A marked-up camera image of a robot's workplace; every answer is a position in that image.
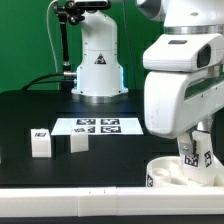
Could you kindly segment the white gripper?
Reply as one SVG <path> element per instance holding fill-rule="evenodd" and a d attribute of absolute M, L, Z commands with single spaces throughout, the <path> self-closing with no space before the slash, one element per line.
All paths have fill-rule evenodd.
<path fill-rule="evenodd" d="M 145 80 L 146 128 L 151 134 L 163 138 L 178 136 L 179 153 L 185 156 L 196 153 L 193 132 L 189 129 L 224 107 L 224 80 L 185 98 L 188 86 L 204 76 L 203 70 L 195 73 L 153 71 Z"/>

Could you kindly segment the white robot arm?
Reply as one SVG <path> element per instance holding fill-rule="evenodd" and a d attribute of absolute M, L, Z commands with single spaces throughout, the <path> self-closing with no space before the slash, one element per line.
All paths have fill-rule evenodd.
<path fill-rule="evenodd" d="M 73 90 L 86 99 L 109 99 L 126 89 L 117 62 L 117 28 L 101 13 L 109 0 L 74 0 L 84 11 L 83 59 Z M 196 153 L 192 128 L 224 107 L 224 80 L 194 94 L 186 90 L 219 74 L 224 64 L 224 0 L 136 0 L 164 33 L 143 54 L 150 71 L 144 85 L 144 118 L 150 133 L 176 139 L 179 151 Z"/>

